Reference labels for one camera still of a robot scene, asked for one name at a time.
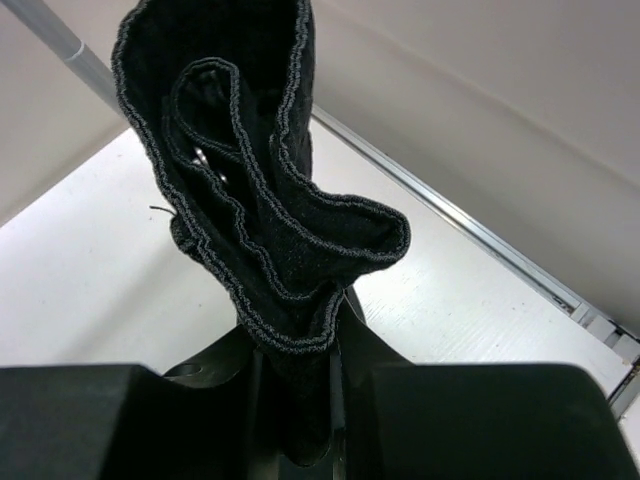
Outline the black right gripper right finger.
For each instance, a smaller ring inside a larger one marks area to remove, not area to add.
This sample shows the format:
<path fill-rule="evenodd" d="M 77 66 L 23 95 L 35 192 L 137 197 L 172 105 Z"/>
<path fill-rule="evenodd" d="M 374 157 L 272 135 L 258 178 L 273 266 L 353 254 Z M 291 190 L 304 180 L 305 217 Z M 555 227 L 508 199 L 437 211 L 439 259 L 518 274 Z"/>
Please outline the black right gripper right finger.
<path fill-rule="evenodd" d="M 415 364 L 339 311 L 336 479 L 619 479 L 623 438 L 598 383 L 562 363 Z"/>

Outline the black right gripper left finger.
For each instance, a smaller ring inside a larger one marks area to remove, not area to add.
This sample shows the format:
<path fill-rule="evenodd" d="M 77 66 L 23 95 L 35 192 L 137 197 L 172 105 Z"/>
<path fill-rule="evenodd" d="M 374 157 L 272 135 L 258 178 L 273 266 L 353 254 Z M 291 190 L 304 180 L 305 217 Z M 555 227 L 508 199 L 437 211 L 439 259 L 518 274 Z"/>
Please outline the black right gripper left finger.
<path fill-rule="evenodd" d="M 261 355 L 235 329 L 158 374 L 141 365 L 1 372 L 5 479 L 274 479 Z"/>

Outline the black trousers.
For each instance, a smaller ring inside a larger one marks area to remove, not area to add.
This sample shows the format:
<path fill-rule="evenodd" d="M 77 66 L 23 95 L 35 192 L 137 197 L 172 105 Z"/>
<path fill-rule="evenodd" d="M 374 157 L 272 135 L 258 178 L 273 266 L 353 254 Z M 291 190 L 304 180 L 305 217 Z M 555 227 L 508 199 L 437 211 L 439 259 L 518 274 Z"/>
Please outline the black trousers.
<path fill-rule="evenodd" d="M 111 69 L 175 243 L 224 286 L 280 378 L 284 453 L 316 463 L 345 291 L 398 262 L 411 231 L 397 210 L 313 182 L 311 4 L 142 1 Z"/>

